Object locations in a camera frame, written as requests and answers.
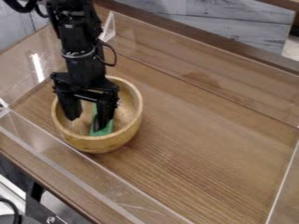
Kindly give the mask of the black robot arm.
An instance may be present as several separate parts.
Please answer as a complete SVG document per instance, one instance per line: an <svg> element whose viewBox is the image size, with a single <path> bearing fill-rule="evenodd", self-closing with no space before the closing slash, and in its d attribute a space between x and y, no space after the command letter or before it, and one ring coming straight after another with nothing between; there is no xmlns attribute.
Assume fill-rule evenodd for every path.
<svg viewBox="0 0 299 224"><path fill-rule="evenodd" d="M77 120L83 113L82 103L93 102L93 128L103 130L115 116L119 86L107 78L107 68L117 62L106 61L109 43L99 38L103 28L93 0L51 0L47 12L67 64L65 72L51 74L65 115Z"/></svg>

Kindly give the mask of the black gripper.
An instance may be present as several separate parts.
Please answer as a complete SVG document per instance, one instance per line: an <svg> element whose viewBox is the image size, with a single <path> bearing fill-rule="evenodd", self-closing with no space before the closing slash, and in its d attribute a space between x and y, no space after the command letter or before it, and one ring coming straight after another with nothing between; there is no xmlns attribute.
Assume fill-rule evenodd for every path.
<svg viewBox="0 0 299 224"><path fill-rule="evenodd" d="M67 71L51 74L54 91L67 118L81 117L81 100L97 102L93 130L102 131L111 123L118 105L119 86L107 77L107 67L117 62L106 62L102 51L63 52Z"/></svg>

